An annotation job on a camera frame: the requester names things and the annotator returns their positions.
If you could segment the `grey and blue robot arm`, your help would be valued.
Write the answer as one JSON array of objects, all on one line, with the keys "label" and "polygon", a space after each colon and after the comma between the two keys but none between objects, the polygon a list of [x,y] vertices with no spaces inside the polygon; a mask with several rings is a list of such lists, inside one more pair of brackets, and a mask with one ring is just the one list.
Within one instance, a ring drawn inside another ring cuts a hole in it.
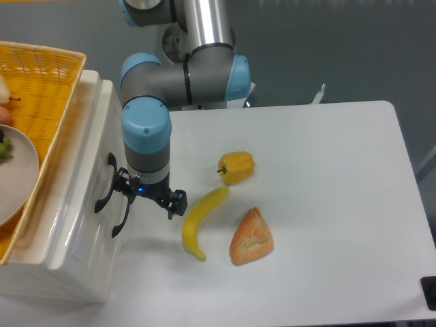
[{"label": "grey and blue robot arm", "polygon": [[225,1],[121,1],[125,20],[137,27],[173,23],[187,33],[179,63],[163,65],[144,52],[121,68],[121,135],[129,200],[155,201],[169,216],[183,215],[187,196],[171,190],[169,111],[244,99],[251,89],[248,60],[234,52]]}]

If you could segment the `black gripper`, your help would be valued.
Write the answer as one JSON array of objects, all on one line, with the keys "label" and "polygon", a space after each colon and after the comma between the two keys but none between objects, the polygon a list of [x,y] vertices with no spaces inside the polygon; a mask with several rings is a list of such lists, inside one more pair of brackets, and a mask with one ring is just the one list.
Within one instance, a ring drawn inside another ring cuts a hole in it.
[{"label": "black gripper", "polygon": [[137,175],[128,174],[124,167],[118,169],[114,190],[122,193],[127,198],[127,203],[132,205],[136,197],[148,198],[156,202],[168,213],[168,219],[175,215],[183,216],[188,207],[187,193],[184,190],[172,191],[169,186],[170,173],[157,183],[143,183]]}]

